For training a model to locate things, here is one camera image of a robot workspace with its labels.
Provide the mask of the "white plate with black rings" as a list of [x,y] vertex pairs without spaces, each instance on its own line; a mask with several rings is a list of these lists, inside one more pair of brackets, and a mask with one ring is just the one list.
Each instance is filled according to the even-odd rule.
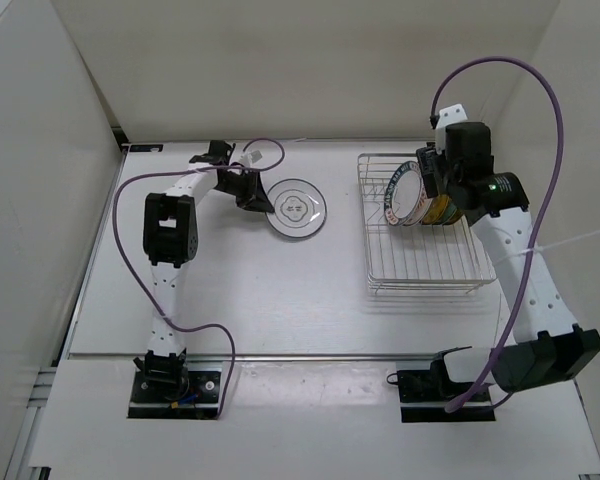
[[269,188],[267,196],[273,212],[267,213],[266,219],[284,238],[309,239],[326,223],[326,200],[320,190],[306,180],[281,180]]

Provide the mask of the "green rimmed white plate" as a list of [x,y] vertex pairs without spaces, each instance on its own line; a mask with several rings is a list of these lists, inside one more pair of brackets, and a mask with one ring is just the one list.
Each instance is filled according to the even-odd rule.
[[390,226],[412,225],[422,207],[419,165],[409,160],[392,174],[384,192],[384,217]]

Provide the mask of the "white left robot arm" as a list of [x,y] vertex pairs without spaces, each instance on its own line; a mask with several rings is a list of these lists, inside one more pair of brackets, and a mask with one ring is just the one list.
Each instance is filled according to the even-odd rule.
[[190,386],[184,329],[174,326],[181,316],[188,267],[198,250],[197,207],[216,190],[232,196],[243,210],[273,211],[257,170],[263,154],[245,148],[234,160],[234,150],[224,141],[212,141],[206,153],[191,158],[176,175],[173,186],[145,199],[142,245],[151,266],[154,312],[139,368],[146,384],[168,400],[182,398]]

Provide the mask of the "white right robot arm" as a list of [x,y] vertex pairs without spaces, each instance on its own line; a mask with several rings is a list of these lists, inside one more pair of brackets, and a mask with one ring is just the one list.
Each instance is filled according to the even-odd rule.
[[576,377],[600,352],[600,334],[581,328],[539,252],[539,220],[519,178],[497,173],[482,122],[432,117],[435,139],[417,151],[428,196],[446,195],[482,243],[510,318],[487,361],[487,380],[518,393]]

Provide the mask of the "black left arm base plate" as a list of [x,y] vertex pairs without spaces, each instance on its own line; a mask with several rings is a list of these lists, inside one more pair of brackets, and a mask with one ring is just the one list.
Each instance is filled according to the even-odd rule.
[[136,420],[216,420],[223,369],[218,363],[191,363],[180,387],[159,386],[136,371],[127,418]]

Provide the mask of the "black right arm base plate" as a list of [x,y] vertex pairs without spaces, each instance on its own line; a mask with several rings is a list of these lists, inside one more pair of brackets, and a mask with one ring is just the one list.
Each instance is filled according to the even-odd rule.
[[386,377],[386,382],[398,389],[401,422],[403,424],[494,422],[488,391],[477,394],[472,401],[454,413],[444,409],[447,400],[432,383],[425,370],[398,370]]

